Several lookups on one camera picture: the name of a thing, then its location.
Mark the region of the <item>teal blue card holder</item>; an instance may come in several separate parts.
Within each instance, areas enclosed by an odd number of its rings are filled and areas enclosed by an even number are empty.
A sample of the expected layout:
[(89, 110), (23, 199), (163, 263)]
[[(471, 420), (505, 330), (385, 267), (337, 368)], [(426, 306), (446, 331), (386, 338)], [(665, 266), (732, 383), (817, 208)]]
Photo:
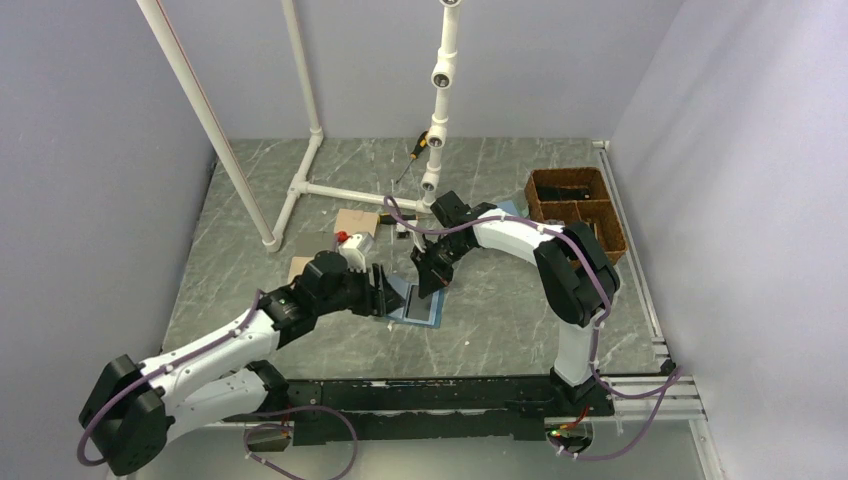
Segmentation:
[(445, 302), (444, 290), (420, 298), (417, 283), (406, 281), (397, 275), (389, 275), (387, 280), (388, 284), (402, 296), (404, 303), (400, 308), (385, 315), (384, 319), (418, 327), (432, 329), (440, 327)]

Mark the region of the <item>dark grey credit card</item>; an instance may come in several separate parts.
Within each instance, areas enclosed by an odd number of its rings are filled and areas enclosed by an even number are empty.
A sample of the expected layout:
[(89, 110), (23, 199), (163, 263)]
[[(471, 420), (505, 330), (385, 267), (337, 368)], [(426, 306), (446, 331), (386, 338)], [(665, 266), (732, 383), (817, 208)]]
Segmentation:
[(432, 303), (433, 295), (419, 297), (418, 285), (411, 285), (406, 300), (404, 319), (412, 323), (429, 324)]

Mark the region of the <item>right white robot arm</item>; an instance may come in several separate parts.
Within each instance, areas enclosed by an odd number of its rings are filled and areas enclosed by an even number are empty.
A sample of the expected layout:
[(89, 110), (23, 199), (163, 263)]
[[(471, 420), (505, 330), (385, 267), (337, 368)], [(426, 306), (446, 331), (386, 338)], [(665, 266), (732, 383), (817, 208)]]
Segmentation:
[(449, 191), (432, 211), (442, 227), (424, 233), (411, 260), (422, 296), (446, 288), (454, 264), (474, 249), (497, 250), (538, 270), (549, 308), (559, 318), (558, 350), (550, 374), (551, 400), (542, 407), (564, 415), (610, 416), (613, 404), (595, 375), (597, 322), (608, 313), (620, 278), (590, 227), (541, 224), (491, 203), (474, 207)]

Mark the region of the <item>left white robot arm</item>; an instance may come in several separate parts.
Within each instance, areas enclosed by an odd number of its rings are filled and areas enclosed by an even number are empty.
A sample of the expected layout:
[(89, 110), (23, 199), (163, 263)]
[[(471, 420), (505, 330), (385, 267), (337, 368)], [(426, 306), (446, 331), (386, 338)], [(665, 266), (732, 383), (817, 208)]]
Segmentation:
[(107, 363), (78, 417), (77, 460), (123, 476), (211, 422), (242, 414), (275, 419), (286, 409), (288, 385), (267, 356), (313, 331), (324, 315), (383, 317), (404, 302), (380, 265), (355, 271), (343, 255), (322, 251), (292, 282), (257, 291), (239, 317), (201, 339), (140, 362), (121, 355)]

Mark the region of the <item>tan card holder upper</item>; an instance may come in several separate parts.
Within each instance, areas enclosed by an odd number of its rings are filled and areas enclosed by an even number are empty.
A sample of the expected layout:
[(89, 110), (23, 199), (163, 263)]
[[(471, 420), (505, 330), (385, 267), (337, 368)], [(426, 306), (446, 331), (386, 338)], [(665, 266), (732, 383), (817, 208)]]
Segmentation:
[(345, 232), (348, 235), (367, 233), (374, 237), (379, 221), (378, 213), (342, 208), (337, 212), (332, 231), (333, 233)]

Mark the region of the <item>beige card holder lower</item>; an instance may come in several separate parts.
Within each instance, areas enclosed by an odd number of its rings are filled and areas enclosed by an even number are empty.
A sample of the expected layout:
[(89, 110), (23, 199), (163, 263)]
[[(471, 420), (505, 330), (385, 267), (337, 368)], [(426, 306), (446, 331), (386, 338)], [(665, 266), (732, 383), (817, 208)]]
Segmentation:
[(312, 261), (312, 257), (294, 256), (291, 258), (290, 268), (288, 272), (287, 282), (292, 282), (297, 276), (301, 275), (306, 265)]

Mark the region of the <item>open green card holder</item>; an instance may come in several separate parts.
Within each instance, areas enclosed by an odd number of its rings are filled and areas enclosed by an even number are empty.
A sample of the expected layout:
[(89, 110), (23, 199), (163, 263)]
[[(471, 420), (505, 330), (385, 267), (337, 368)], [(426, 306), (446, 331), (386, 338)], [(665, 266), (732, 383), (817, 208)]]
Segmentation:
[(512, 216), (528, 218), (530, 215), (529, 206), (524, 199), (504, 200), (497, 202), (496, 207)]

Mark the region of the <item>black yellow screwdriver near pipe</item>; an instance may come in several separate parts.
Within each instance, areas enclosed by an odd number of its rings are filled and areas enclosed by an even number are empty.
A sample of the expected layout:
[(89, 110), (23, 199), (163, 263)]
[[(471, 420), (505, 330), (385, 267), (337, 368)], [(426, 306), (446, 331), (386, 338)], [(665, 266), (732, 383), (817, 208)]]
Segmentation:
[[(400, 216), (400, 218), (407, 222), (418, 219), (415, 214), (403, 214)], [(378, 223), (380, 225), (396, 225), (397, 220), (389, 213), (381, 213), (378, 215)]]

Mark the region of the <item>black yellow screwdriver far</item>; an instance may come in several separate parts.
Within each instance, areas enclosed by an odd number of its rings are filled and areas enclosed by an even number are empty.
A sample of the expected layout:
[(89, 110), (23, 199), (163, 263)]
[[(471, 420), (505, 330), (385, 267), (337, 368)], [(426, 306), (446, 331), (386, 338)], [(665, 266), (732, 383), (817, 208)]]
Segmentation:
[(399, 182), (402, 181), (404, 176), (410, 170), (413, 162), (415, 160), (417, 160), (421, 156), (421, 154), (424, 152), (424, 150), (427, 148), (427, 146), (428, 146), (427, 135), (428, 135), (427, 130), (423, 131), (419, 135), (418, 139), (416, 140), (414, 147), (412, 148), (412, 150), (410, 151), (410, 153), (408, 155), (408, 162), (407, 162), (406, 166), (404, 167), (404, 169), (401, 171), (400, 175), (394, 180), (395, 183), (399, 183)]

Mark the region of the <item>brown wicker basket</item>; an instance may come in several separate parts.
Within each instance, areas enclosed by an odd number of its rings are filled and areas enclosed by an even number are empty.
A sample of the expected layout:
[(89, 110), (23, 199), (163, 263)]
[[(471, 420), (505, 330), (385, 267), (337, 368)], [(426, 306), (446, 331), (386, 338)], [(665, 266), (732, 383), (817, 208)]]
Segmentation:
[(587, 224), (613, 265), (626, 253), (623, 227), (599, 168), (533, 170), (524, 193), (532, 220)]

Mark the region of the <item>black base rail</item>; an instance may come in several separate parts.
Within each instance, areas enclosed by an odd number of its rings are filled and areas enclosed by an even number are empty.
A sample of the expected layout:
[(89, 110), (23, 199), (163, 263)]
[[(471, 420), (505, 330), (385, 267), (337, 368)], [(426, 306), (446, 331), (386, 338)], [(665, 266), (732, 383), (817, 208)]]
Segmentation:
[(283, 396), (229, 421), (288, 419), (297, 446), (348, 440), (510, 437), (541, 441), (574, 420), (609, 418), (600, 386), (568, 387), (552, 374), (418, 379), (292, 380)]

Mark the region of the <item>aluminium frame rail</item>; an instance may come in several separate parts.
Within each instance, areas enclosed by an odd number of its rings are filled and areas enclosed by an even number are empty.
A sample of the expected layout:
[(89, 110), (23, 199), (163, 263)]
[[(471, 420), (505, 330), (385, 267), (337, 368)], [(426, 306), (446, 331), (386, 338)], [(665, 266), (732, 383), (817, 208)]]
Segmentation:
[[(725, 472), (718, 457), (714, 440), (707, 425), (706, 413), (694, 380), (682, 376), (669, 383), (667, 378), (675, 364), (663, 337), (652, 341), (658, 370), (653, 374), (619, 374), (608, 376), (602, 386), (609, 394), (615, 413), (609, 418), (594, 418), (586, 422), (574, 420), (559, 423), (546, 432), (541, 441), (549, 442), (561, 455), (580, 459), (610, 461), (613, 458), (630, 458), (636, 448), (651, 433), (671, 427), (684, 427), (692, 435), (690, 453), (698, 459), (703, 475), (707, 479), (721, 479)], [(261, 420), (259, 422), (231, 422), (228, 418), (211, 422), (188, 432), (170, 442), (155, 458), (162, 454), (174, 454), (176, 442), (189, 435), (199, 435), (213, 430), (240, 428), (245, 434), (249, 453), (281, 452), (288, 446), (297, 446), (293, 440), (293, 429), (287, 418), (283, 420)], [(367, 441), (427, 441), (420, 440), (361, 440), (353, 435), (356, 443)], [(129, 477), (134, 473), (123, 475)]]

